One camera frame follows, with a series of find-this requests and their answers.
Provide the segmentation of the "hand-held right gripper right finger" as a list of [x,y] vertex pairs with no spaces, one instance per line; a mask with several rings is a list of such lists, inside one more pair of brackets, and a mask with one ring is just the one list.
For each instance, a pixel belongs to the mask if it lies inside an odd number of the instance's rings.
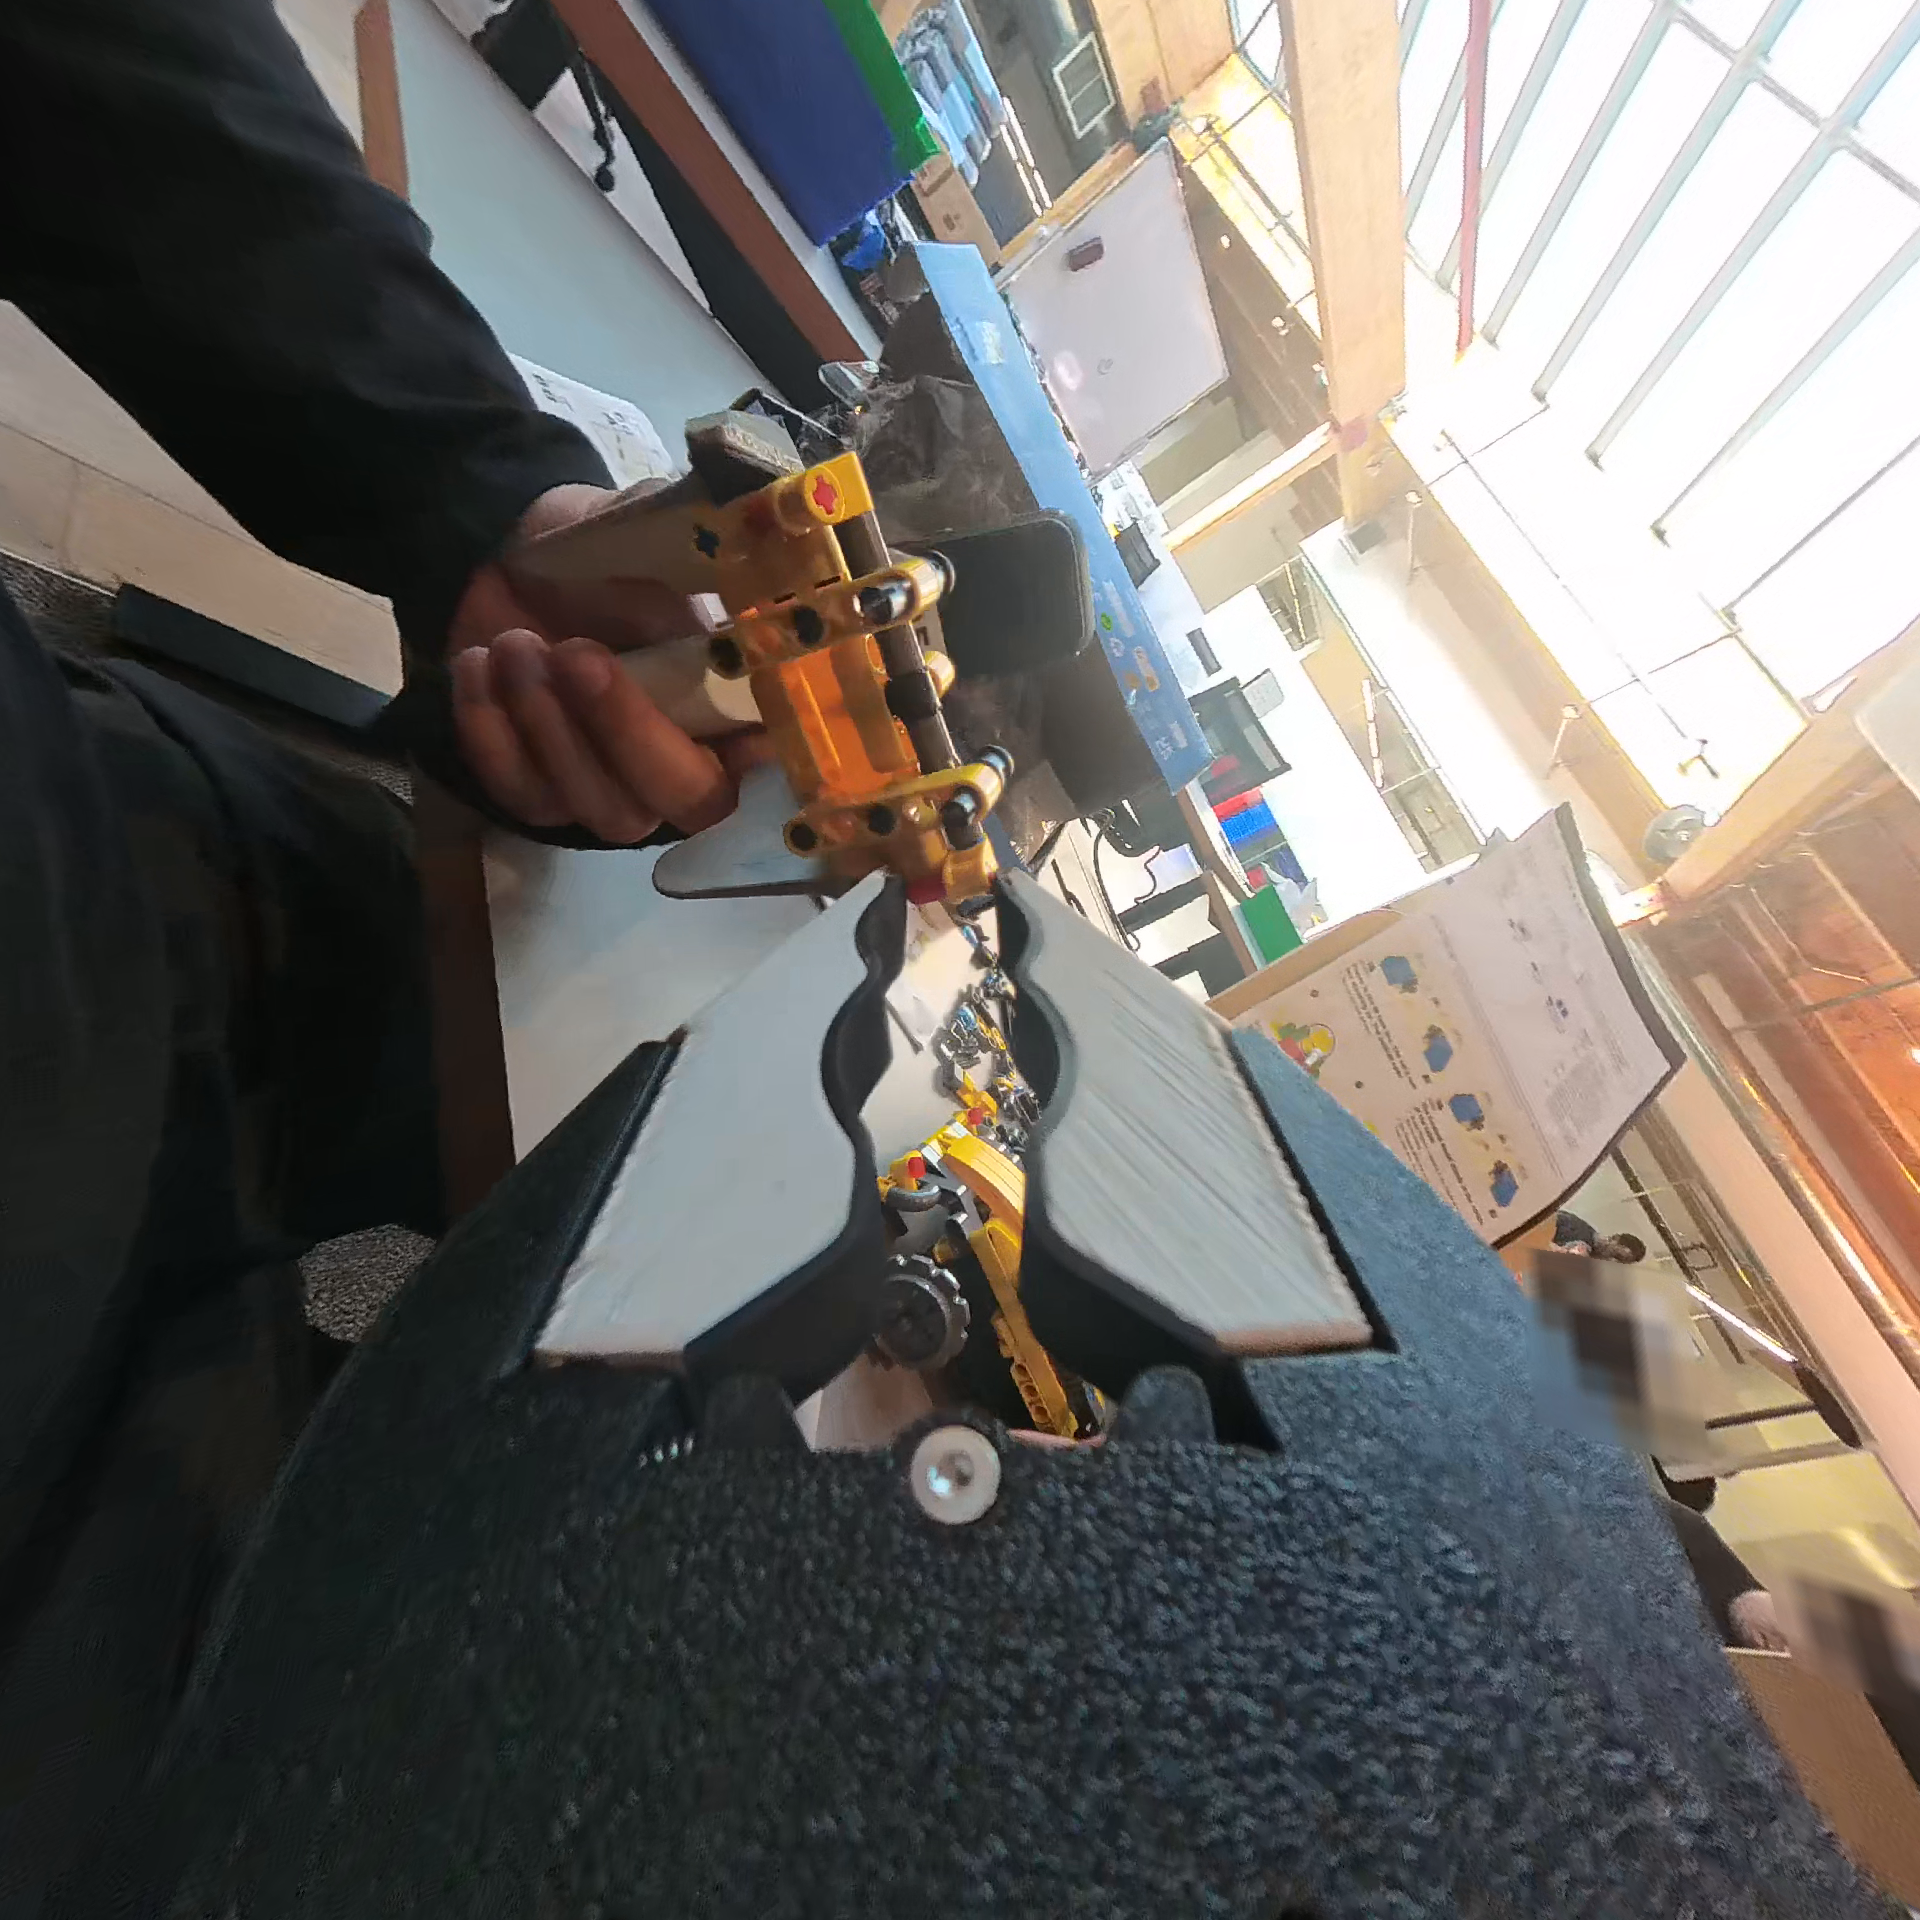
[[1019,1294],[1071,1375],[1122,1398],[1188,1369],[1361,1354],[1374,1322],[1232,1032],[1027,874],[997,878],[1013,1051],[1037,1093]]

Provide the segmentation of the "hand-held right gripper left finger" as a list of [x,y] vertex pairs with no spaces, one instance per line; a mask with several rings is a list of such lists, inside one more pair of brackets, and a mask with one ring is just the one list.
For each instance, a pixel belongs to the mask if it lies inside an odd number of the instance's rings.
[[673,1048],[540,1332],[547,1364],[628,1364],[697,1396],[736,1375],[793,1403],[874,1338],[886,1261],[868,1100],[894,1060],[906,890],[857,883]]

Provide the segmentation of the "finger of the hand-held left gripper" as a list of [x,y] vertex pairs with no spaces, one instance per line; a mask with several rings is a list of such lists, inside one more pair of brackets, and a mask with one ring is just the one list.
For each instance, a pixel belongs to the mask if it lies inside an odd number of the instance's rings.
[[732,635],[684,635],[614,655],[618,670],[692,737],[764,728],[748,659]]
[[632,487],[602,509],[511,548],[511,577],[535,585],[656,583],[720,591],[741,550],[751,494],[714,497],[701,481]]

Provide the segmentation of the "small yellow brick assembly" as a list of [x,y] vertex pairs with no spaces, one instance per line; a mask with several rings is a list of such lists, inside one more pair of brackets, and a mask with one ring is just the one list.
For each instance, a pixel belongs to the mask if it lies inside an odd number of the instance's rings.
[[853,451],[745,494],[718,635],[748,659],[766,763],[793,782],[785,846],[845,885],[888,874],[906,900],[962,914],[997,877],[987,824],[1013,757],[967,757],[949,726],[950,661],[925,623],[953,566],[886,546]]

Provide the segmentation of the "yellow brick vehicle model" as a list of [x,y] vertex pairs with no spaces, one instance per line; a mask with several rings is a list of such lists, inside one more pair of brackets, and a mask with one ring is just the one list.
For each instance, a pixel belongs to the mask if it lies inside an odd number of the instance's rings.
[[1040,1113],[997,1019],[1008,996],[1008,980],[987,971],[933,1028],[935,1089],[950,1113],[876,1187],[897,1255],[944,1272],[957,1294],[957,1334],[933,1376],[1008,1427],[1091,1443],[1107,1427],[1107,1398],[1044,1348],[1019,1291],[1021,1162]]

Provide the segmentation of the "person's left forearm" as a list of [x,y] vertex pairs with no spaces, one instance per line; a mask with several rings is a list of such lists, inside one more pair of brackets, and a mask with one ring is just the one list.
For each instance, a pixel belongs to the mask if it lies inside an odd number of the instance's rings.
[[2,297],[254,540],[440,655],[608,482],[381,187],[270,4],[2,4]]

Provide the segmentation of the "crumpled plastic bag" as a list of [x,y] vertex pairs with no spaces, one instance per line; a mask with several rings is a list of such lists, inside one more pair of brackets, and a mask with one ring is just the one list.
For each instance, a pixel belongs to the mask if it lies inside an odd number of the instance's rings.
[[891,546],[1040,510],[987,399],[967,380],[917,374],[880,387],[852,420],[852,449]]

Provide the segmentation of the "blue cardboard box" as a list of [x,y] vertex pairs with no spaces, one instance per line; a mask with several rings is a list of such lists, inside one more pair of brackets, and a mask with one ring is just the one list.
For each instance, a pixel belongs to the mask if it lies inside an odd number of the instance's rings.
[[1089,812],[1148,786],[1181,793],[1213,763],[1204,726],[982,252],[910,243],[894,264],[912,298],[886,333],[886,377],[973,383],[1040,510],[1066,518],[1085,546],[1091,643],[1037,677],[1040,757]]

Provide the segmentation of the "white board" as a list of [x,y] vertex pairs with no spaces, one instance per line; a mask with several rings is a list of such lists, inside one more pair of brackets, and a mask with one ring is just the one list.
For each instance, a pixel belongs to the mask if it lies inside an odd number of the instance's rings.
[[1169,139],[1002,270],[1047,396],[1095,474],[1137,456],[1227,380]]

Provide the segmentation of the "person's dark clothing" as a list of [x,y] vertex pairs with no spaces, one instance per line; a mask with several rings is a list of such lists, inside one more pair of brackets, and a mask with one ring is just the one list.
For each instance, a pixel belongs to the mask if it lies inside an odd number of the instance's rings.
[[2,598],[2,1917],[147,1774],[370,1228],[444,1230],[411,810]]

